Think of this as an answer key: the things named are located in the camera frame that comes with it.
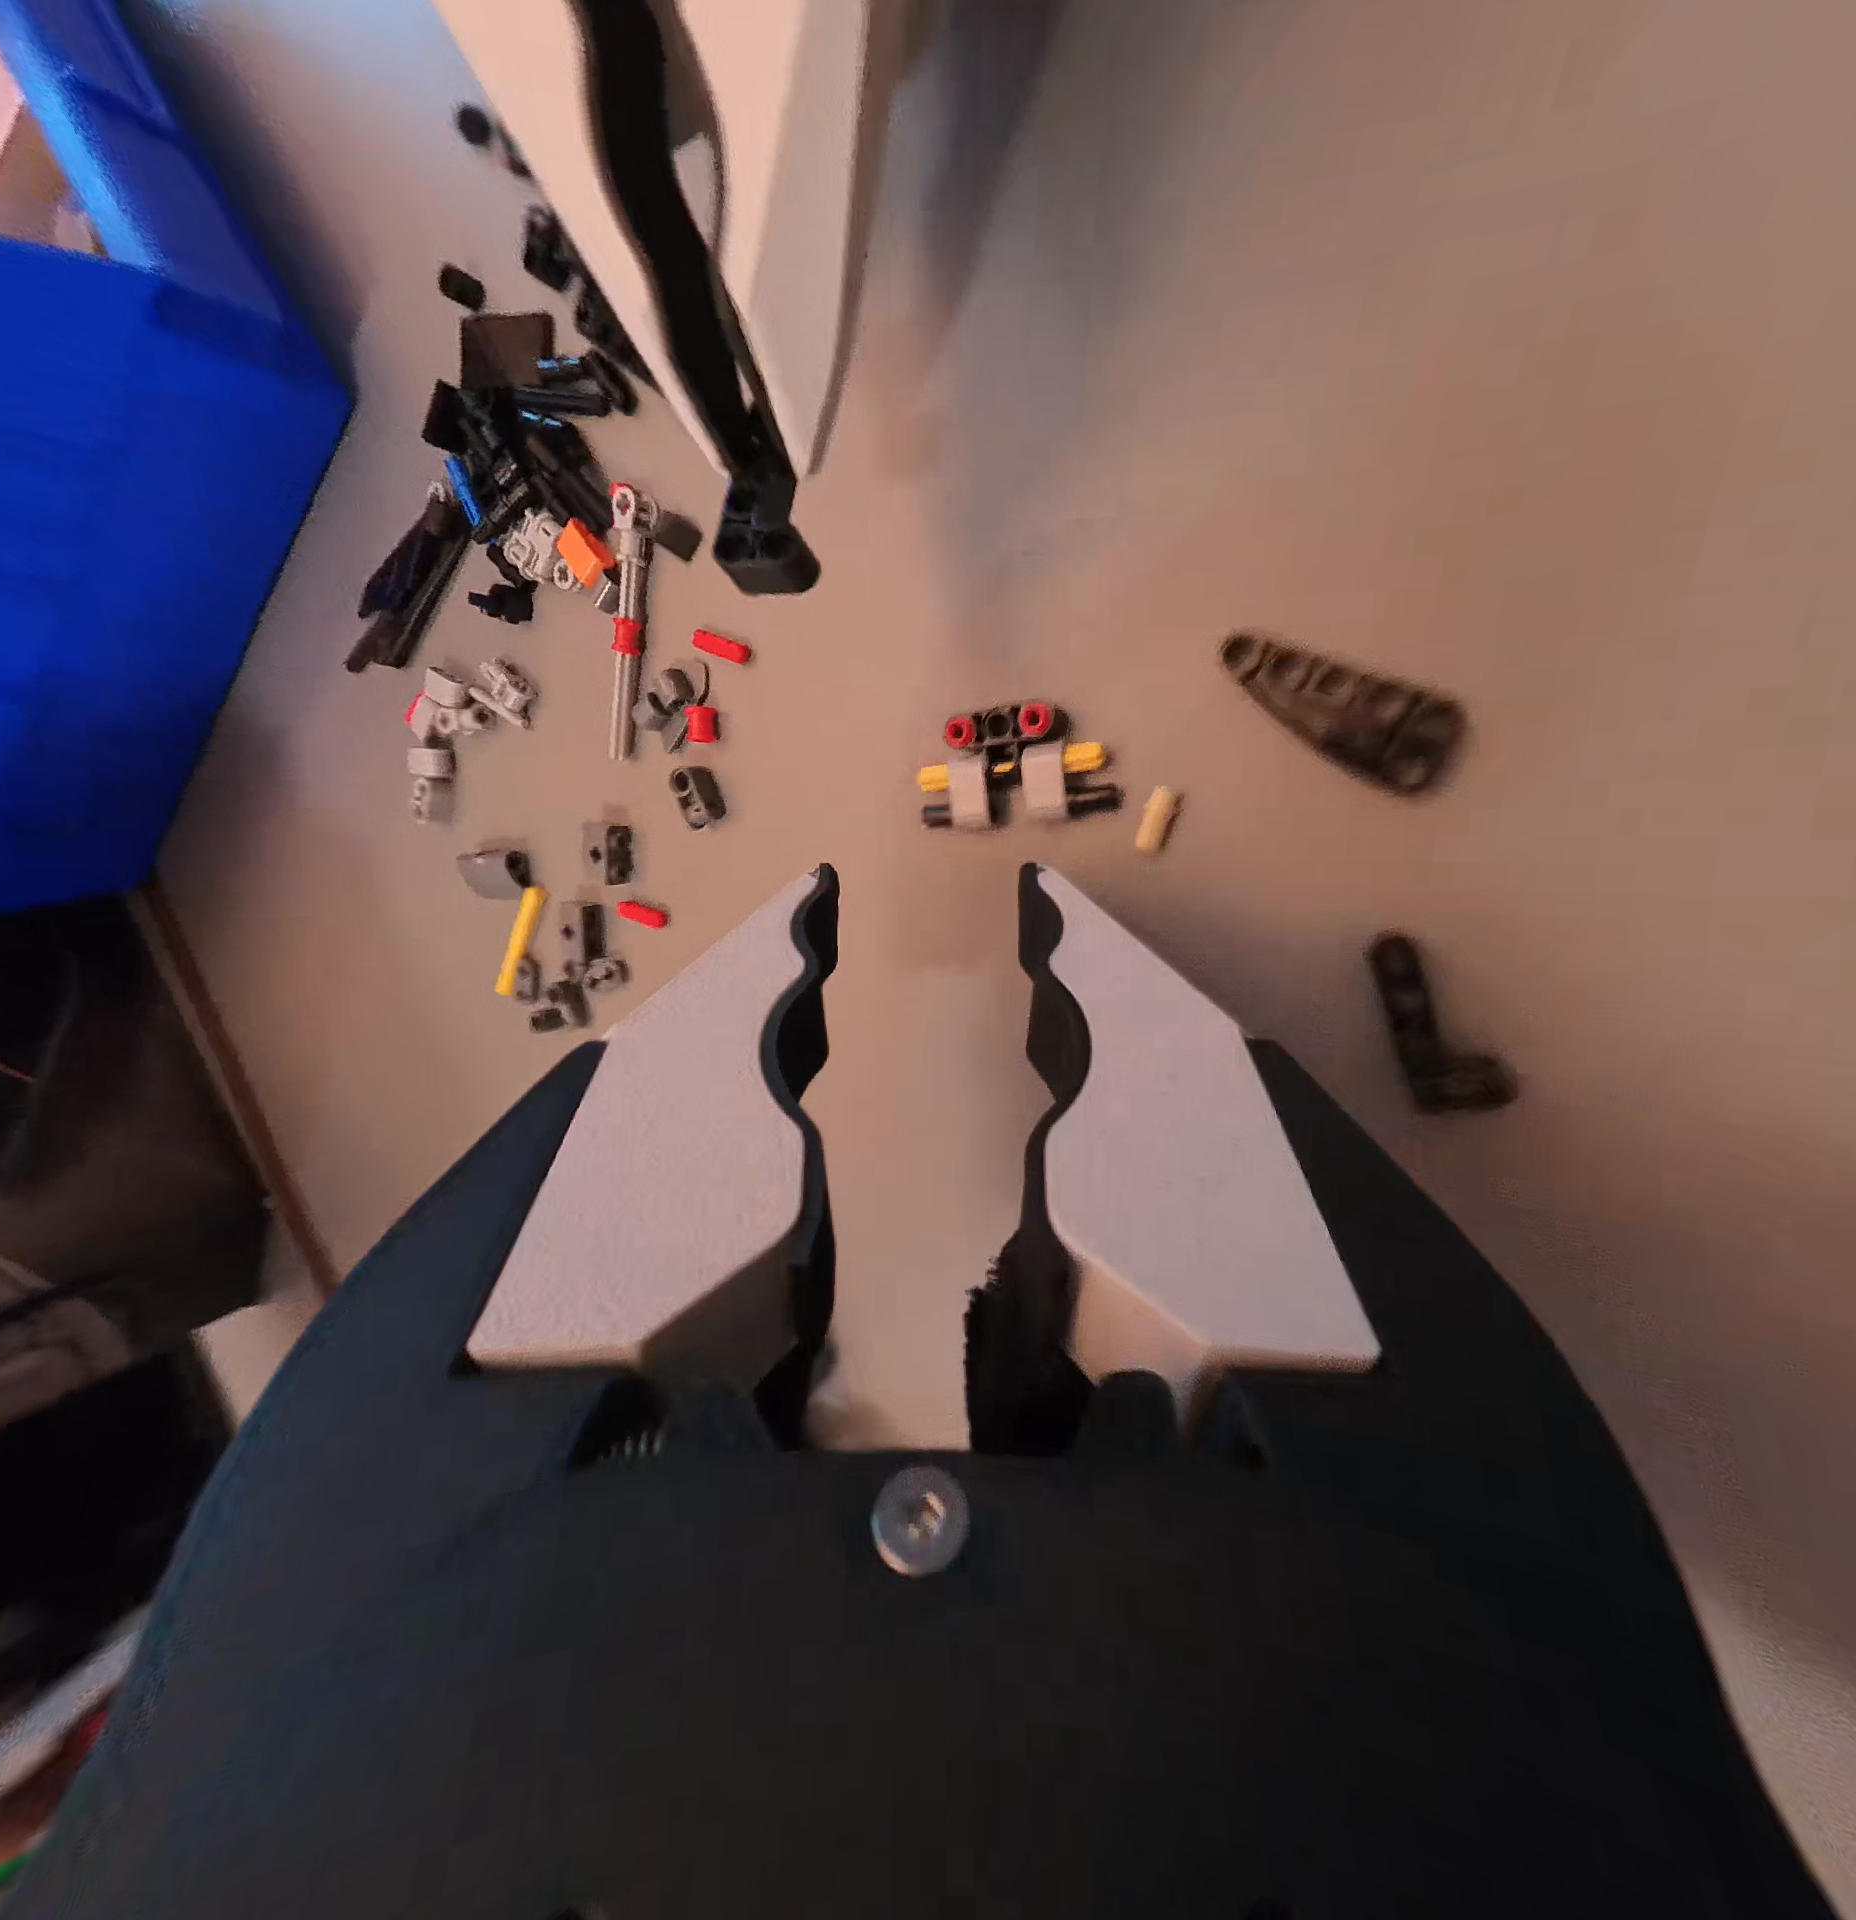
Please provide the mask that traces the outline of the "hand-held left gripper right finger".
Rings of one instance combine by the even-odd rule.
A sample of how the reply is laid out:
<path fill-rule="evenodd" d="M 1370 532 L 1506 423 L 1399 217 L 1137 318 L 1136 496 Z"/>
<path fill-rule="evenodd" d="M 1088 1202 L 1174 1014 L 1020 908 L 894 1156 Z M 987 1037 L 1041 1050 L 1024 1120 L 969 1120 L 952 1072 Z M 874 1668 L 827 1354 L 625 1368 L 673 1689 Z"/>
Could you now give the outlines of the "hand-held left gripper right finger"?
<path fill-rule="evenodd" d="M 1174 1404 L 1246 1374 L 1375 1374 L 1345 1272 L 1246 1032 L 1056 865 L 1020 870 L 1035 1229 L 1062 1254 L 1062 1356 Z"/>

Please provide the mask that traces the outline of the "short black lego beam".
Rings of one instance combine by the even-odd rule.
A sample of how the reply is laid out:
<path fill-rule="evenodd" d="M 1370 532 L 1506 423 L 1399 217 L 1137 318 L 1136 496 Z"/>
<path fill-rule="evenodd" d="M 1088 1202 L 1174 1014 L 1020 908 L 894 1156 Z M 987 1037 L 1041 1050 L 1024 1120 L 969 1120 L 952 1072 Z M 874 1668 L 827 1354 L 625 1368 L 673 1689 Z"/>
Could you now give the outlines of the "short black lego beam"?
<path fill-rule="evenodd" d="M 793 526 L 793 478 L 727 481 L 711 564 L 742 595 L 804 595 L 822 585 L 822 556 Z"/>

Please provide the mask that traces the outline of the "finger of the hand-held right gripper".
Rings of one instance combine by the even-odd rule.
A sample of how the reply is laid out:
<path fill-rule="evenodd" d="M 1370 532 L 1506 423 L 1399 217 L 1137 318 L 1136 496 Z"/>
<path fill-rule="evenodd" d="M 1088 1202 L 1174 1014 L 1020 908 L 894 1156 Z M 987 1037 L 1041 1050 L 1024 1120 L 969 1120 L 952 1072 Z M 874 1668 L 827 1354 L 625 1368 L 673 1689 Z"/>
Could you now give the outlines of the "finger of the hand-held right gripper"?
<path fill-rule="evenodd" d="M 662 0 L 436 0 L 485 110 L 727 478 L 749 478 L 744 340 L 673 149 L 711 132 L 704 66 Z"/>
<path fill-rule="evenodd" d="M 823 462 L 838 415 L 898 16 L 868 0 L 673 3 L 708 140 L 696 224 L 798 478 Z"/>

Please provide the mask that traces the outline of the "black angled lego beam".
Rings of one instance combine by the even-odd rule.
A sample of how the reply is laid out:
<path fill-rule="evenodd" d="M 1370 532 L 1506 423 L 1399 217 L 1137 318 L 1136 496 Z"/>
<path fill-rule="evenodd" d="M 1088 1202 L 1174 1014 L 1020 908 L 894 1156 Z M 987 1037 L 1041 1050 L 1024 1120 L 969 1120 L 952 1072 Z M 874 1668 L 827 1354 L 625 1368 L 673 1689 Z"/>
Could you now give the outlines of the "black angled lego beam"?
<path fill-rule="evenodd" d="M 1413 1114 L 1495 1114 L 1519 1102 L 1519 1081 L 1498 1060 L 1443 1038 L 1426 962 L 1412 935 L 1384 933 L 1364 962 Z"/>

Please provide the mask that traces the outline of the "small yellow-axle lego assembly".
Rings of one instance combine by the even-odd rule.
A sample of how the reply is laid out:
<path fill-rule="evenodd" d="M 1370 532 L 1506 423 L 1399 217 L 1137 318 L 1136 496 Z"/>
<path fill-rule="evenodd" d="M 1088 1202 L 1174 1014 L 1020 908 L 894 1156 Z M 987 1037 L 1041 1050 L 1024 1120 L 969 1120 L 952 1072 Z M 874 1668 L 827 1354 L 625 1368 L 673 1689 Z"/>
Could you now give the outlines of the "small yellow-axle lego assembly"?
<path fill-rule="evenodd" d="M 942 722 L 942 765 L 923 765 L 923 827 L 1079 826 L 1116 815 L 1124 789 L 1104 779 L 1103 742 L 1075 737 L 1062 708 L 1045 698 L 963 708 Z"/>

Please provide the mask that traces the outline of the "black curved lego beam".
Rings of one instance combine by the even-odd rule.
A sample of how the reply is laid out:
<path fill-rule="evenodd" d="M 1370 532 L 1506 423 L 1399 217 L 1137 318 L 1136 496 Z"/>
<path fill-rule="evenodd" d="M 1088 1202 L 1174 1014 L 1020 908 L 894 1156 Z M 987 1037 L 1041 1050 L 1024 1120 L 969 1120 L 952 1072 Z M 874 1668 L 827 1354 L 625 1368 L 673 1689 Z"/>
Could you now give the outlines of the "black curved lego beam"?
<path fill-rule="evenodd" d="M 1455 698 L 1274 630 L 1226 630 L 1220 664 L 1277 731 L 1398 799 L 1440 790 L 1465 746 L 1465 708 Z"/>

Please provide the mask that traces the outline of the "blue plastic bin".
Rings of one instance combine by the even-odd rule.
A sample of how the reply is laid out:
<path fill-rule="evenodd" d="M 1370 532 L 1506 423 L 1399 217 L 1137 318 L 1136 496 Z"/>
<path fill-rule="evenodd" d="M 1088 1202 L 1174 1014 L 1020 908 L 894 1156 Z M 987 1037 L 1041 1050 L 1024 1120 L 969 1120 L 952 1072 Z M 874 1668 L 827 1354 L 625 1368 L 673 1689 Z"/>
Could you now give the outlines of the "blue plastic bin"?
<path fill-rule="evenodd" d="M 136 889 L 351 393 L 116 3 L 0 3 L 102 254 L 0 239 L 0 914 Z"/>

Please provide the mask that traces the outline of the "dark printed lego box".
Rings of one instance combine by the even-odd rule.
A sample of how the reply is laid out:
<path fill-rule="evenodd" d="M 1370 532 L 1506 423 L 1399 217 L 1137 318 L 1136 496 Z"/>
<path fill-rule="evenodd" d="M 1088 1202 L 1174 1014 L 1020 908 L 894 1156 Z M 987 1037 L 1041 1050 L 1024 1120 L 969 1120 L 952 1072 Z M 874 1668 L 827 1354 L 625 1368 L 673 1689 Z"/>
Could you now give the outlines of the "dark printed lego box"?
<path fill-rule="evenodd" d="M 126 900 L 0 914 L 0 1262 L 165 1346 L 264 1297 L 265 1229 Z"/>

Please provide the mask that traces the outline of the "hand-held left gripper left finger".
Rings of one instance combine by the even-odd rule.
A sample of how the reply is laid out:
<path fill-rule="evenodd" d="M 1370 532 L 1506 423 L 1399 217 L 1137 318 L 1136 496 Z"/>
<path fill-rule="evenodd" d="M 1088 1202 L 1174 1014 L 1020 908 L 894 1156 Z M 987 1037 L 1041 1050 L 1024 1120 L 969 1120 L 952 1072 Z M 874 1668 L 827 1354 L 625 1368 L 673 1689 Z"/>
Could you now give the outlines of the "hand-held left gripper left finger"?
<path fill-rule="evenodd" d="M 475 1322 L 485 1374 L 721 1383 L 802 1417 L 834 1315 L 823 1070 L 838 870 L 781 883 L 611 1026 L 556 1156 Z"/>

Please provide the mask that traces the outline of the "pile of lego pieces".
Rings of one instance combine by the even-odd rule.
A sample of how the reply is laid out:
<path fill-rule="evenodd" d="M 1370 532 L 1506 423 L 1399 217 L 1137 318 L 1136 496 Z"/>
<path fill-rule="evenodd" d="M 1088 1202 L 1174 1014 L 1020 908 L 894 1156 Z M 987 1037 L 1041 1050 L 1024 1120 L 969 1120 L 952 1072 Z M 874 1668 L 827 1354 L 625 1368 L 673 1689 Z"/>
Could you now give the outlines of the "pile of lego pieces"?
<path fill-rule="evenodd" d="M 436 292 L 461 307 L 461 375 L 436 381 L 423 442 L 442 456 L 442 481 L 389 556 L 372 572 L 345 649 L 345 676 L 411 664 L 469 556 L 485 556 L 493 585 L 469 590 L 475 615 L 529 628 L 539 598 L 584 598 L 611 619 L 611 755 L 646 737 L 672 755 L 672 798 L 690 827 L 727 819 L 721 783 L 690 751 L 721 746 L 708 661 L 749 661 L 744 640 L 694 630 L 696 664 L 646 676 L 646 615 L 655 553 L 694 556 L 696 531 L 665 517 L 652 494 L 611 481 L 584 423 L 631 415 L 635 381 L 652 386 L 613 306 L 553 208 L 524 208 L 524 277 L 573 297 L 580 351 L 556 351 L 546 307 L 493 307 L 481 277 L 443 262 Z M 461 751 L 485 731 L 529 731 L 539 683 L 508 656 L 475 668 L 427 664 L 406 724 L 406 815 L 451 826 L 461 807 Z M 524 848 L 461 854 L 461 880 L 477 900 L 510 904 L 495 997 L 529 1012 L 533 1037 L 592 1026 L 595 997 L 628 984 L 611 923 L 665 928 L 665 908 L 631 900 L 628 819 L 580 826 L 592 893 L 546 908 Z M 544 971 L 533 935 L 553 920 L 556 964 Z"/>

